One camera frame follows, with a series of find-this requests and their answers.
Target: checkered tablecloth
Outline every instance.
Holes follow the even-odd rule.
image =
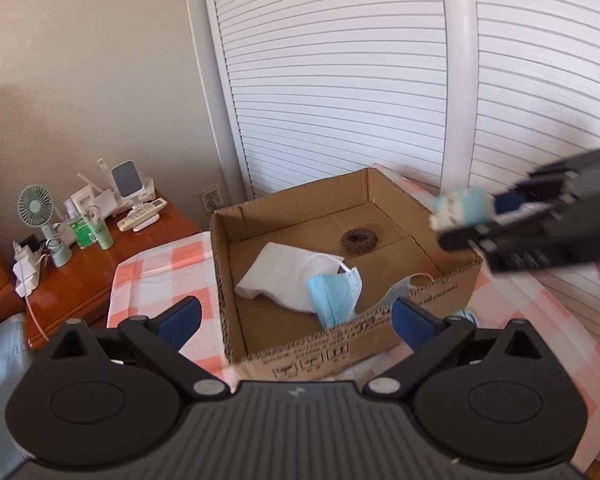
[[[387,168],[376,167],[425,206],[431,205],[433,197],[428,192]],[[235,386],[239,377],[223,351],[209,232],[144,251],[120,264],[113,283],[107,326],[115,327],[134,314],[154,317],[185,296],[200,300],[203,315],[200,329],[180,353]],[[589,423],[573,459],[574,465],[586,469],[600,451],[600,345],[527,273],[495,278],[483,266],[465,310],[484,328],[502,328],[512,317],[525,317],[542,335],[587,404]],[[410,353],[403,343],[329,379],[362,383]]]

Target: printed symbol on box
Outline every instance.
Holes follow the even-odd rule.
[[[327,361],[337,363],[349,354],[349,343],[343,343],[327,350]]]
[[[280,368],[273,368],[273,374],[277,379],[291,379],[298,375],[298,366],[296,363],[289,363]]]
[[[289,395],[293,395],[296,398],[304,395],[305,393],[306,390],[302,386],[296,386],[295,388],[289,390]]]
[[[324,362],[324,355],[322,352],[319,354],[314,354],[309,357],[305,357],[304,359],[300,359],[300,367],[302,370],[315,370],[320,368],[320,365]]]

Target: blue and white toy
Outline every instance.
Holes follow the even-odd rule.
[[[477,187],[439,196],[433,207],[429,224],[434,231],[471,227],[491,221],[495,216],[494,197]]]

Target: electrical socket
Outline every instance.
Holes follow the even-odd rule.
[[[219,184],[215,184],[200,193],[200,202],[202,202],[205,213],[212,213],[216,209],[220,209],[226,205]]]

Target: handheld fan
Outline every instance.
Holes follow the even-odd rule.
[[[18,214],[29,227],[40,227],[46,238],[46,246],[51,252],[56,267],[62,267],[71,259],[71,249],[65,245],[58,233],[50,225],[54,212],[54,201],[46,187],[33,184],[27,186],[18,199]]]

